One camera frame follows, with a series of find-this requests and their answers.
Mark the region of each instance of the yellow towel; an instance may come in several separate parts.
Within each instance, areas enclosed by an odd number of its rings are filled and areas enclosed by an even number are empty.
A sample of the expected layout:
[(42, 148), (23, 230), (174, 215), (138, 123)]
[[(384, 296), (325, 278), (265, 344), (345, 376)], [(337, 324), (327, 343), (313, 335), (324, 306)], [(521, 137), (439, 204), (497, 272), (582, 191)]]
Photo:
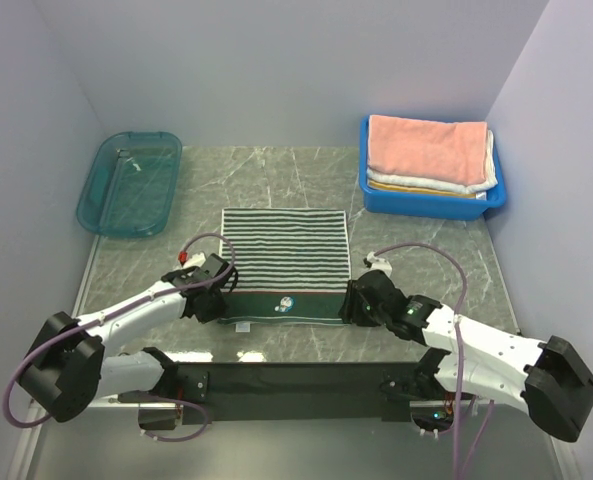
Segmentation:
[(453, 193), (444, 192), (441, 190), (432, 190), (431, 188), (400, 187), (398, 185), (388, 185), (386, 183), (380, 183), (374, 180), (367, 180), (367, 185), (376, 190), (386, 190), (388, 192), (423, 193), (426, 195), (442, 195), (445, 197), (476, 198), (475, 193)]

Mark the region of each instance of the green and white striped fabric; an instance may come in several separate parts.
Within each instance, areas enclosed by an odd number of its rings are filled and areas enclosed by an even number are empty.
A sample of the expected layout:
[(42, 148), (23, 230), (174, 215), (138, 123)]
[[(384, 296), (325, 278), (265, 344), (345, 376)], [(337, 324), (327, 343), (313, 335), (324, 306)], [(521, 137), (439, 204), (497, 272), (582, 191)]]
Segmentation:
[[(342, 325), (351, 276), (343, 210), (226, 208), (221, 232), (239, 273), (221, 322)], [(231, 260), (222, 244), (220, 253)]]

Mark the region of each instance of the white towel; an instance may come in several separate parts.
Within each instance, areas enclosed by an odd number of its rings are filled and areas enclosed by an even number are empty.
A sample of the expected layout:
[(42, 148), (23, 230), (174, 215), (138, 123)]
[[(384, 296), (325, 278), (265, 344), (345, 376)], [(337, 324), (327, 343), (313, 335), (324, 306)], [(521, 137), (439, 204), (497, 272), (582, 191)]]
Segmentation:
[(494, 166), (494, 134), (491, 130), (487, 131), (487, 152), (485, 155), (485, 176), (487, 180), (478, 185), (458, 185), (450, 182), (443, 182), (441, 180), (433, 180), (431, 178), (406, 177), (403, 175), (388, 175), (377, 172), (367, 167), (367, 177), (380, 183), (389, 185), (398, 185), (401, 187), (417, 187), (417, 188), (431, 188), (433, 190), (441, 190), (443, 192), (454, 193), (478, 193), (485, 192), (498, 184), (496, 179), (496, 167)]

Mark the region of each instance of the table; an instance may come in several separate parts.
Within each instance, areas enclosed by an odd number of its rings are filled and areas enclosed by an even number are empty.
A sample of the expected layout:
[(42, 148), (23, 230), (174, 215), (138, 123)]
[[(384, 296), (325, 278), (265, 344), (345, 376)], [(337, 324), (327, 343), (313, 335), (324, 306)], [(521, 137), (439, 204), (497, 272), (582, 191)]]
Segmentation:
[[(185, 148), (169, 223), (145, 239), (100, 238), (86, 282), (84, 313), (139, 293), (167, 271), (187, 238), (219, 232), (224, 207), (311, 207), (348, 214), (352, 276), (366, 271), (363, 258), (399, 242), (427, 242), (454, 256), (467, 272), (462, 313), (516, 333), (491, 239), (483, 219), (474, 222), (373, 214), (363, 207), (357, 148)], [(197, 248), (218, 251), (218, 241)], [(424, 294), (454, 305), (460, 278), (442, 257), (421, 248), (387, 254), (392, 280), (406, 294)], [(125, 346), (133, 353), (153, 346), (182, 361), (376, 362), (417, 361), (427, 350), (384, 328), (252, 325), (249, 333), (216, 322), (176, 319)]]

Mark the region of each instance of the stack of folded towels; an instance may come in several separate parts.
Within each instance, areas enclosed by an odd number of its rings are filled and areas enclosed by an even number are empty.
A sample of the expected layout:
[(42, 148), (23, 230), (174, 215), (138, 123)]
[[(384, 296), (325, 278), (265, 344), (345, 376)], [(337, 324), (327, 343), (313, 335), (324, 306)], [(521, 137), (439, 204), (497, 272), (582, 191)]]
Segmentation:
[(376, 190), (486, 199), (494, 187), (486, 122), (443, 123), (372, 115), (367, 177)]

